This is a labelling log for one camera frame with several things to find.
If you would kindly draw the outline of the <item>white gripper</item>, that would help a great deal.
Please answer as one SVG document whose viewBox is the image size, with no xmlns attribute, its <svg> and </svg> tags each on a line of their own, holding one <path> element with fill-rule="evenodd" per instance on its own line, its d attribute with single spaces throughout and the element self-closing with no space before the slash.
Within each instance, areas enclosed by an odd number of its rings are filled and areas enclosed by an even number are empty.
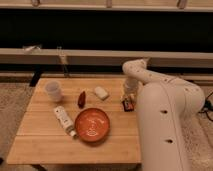
<svg viewBox="0 0 213 171">
<path fill-rule="evenodd" d="M 138 81 L 134 78 L 127 77 L 123 84 L 123 88 L 125 95 L 122 97 L 122 103 L 127 101 L 127 95 L 130 95 L 132 102 L 136 103 L 135 95 L 137 94 L 138 90 Z"/>
</svg>

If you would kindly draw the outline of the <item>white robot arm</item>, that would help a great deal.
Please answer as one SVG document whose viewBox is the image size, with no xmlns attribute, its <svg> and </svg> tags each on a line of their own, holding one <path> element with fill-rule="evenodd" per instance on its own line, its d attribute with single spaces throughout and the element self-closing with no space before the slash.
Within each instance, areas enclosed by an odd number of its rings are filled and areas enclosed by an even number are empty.
<svg viewBox="0 0 213 171">
<path fill-rule="evenodd" d="M 190 171 L 180 118 L 198 113 L 205 95 L 196 84 L 147 69 L 144 59 L 125 62 L 124 92 L 137 92 L 142 171 Z"/>
</svg>

